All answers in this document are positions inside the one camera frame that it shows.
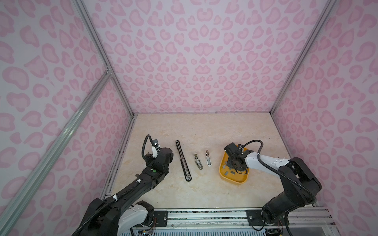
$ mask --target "robotic arm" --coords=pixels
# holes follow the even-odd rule
[[[261,143],[257,152],[243,150],[252,142]],[[262,147],[263,142],[260,140],[253,140],[245,145],[227,145],[227,166],[239,174],[247,174],[248,169],[258,169],[281,178],[283,192],[262,207],[261,218],[265,224],[272,225],[285,215],[288,228],[287,214],[299,207],[315,203],[315,195],[322,189],[322,185],[302,159],[294,157],[285,160],[260,155]]]
[[[144,155],[148,138],[151,141],[153,153]],[[116,236],[118,232],[124,232],[134,225],[142,224],[147,227],[152,224],[153,206],[140,201],[131,209],[129,208],[143,194],[163,181],[169,172],[168,165],[173,160],[173,152],[169,148],[160,148],[158,141],[152,140],[148,134],[143,143],[142,157],[146,162],[146,168],[141,174],[136,175],[136,180],[105,200],[99,198],[93,200],[73,236]]]
[[[148,139],[152,144],[152,154],[144,155]],[[244,147],[252,142],[261,143],[259,150],[244,150]],[[263,142],[260,140],[253,140],[245,145],[227,145],[227,166],[239,174],[247,174],[248,169],[259,169],[281,178],[284,191],[262,207],[259,217],[265,224],[272,225],[285,215],[285,225],[288,229],[287,214],[306,204],[315,203],[315,195],[322,186],[300,158],[285,160],[260,155],[262,147]],[[136,175],[136,180],[105,200],[93,200],[73,236],[117,236],[118,233],[138,224],[145,227],[152,225],[154,207],[144,201],[138,202],[135,206],[132,204],[143,194],[154,189],[168,174],[173,152],[169,148],[160,148],[158,141],[147,135],[142,146],[142,158],[146,162],[146,168],[141,174]]]

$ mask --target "metal bracket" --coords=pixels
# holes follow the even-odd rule
[[[262,226],[265,224],[261,217],[261,210],[246,210],[245,213],[247,214],[249,226]],[[281,220],[282,225],[285,225],[284,218],[280,216],[279,219]]]
[[[167,227],[168,211],[154,211],[153,218],[156,218],[155,227]],[[142,225],[136,225],[135,228],[141,228]]]
[[[209,150],[206,150],[206,162],[208,166],[211,166],[211,160],[210,160],[210,155],[209,155]]]

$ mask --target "black robotic arm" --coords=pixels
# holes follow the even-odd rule
[[[147,139],[150,139],[153,149],[152,154],[144,155],[144,147]],[[84,214],[80,226],[72,236],[116,236],[118,235],[119,219],[129,207],[143,194],[154,189],[168,174],[168,165],[173,160],[173,152],[170,148],[160,148],[157,140],[146,136],[143,143],[142,156],[146,161],[146,168],[141,174],[136,175],[136,180],[118,193],[104,200],[93,200]],[[147,203],[141,204],[148,209],[149,217],[145,218],[143,225],[152,222],[153,207]]]
[[[250,143],[259,142],[260,147],[257,152],[252,150],[243,150]],[[283,192],[272,198],[263,207],[262,211],[256,218],[249,218],[249,225],[276,224],[280,218],[284,219],[286,229],[289,235],[292,235],[289,229],[288,214],[307,204],[316,202],[316,194],[322,189],[322,185],[311,172],[304,161],[298,157],[290,160],[282,160],[273,157],[261,155],[261,149],[264,143],[261,140],[252,140],[245,145],[235,143],[227,145],[224,150],[228,155],[227,166],[235,169],[238,173],[248,173],[248,169],[259,169],[269,174],[280,177]]]

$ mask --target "small metal part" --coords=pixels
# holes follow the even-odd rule
[[[192,180],[192,176],[190,175],[189,168],[188,168],[188,165],[186,163],[183,150],[181,149],[180,141],[178,141],[178,140],[176,140],[176,147],[177,147],[178,153],[180,154],[180,161],[181,161],[181,166],[182,166],[183,171],[184,171],[185,180],[189,182],[189,181]]]
[[[206,162],[208,166],[211,166],[211,160],[210,160],[210,155],[209,155],[209,150],[206,150]]]
[[[203,169],[203,165],[201,164],[201,161],[198,159],[197,153],[194,154],[194,161],[197,164],[198,169],[200,169],[200,170]]]

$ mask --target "gray component piece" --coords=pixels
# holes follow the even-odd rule
[[[210,155],[209,155],[209,150],[206,150],[206,162],[208,166],[211,166],[211,160],[210,160]]]
[[[130,230],[134,225],[143,223],[147,217],[147,213],[148,211],[146,208],[138,204],[127,209],[119,219],[118,235]]]
[[[201,161],[198,159],[197,153],[194,154],[194,161],[197,164],[198,169],[200,169],[200,170],[203,169],[203,165],[201,164]]]

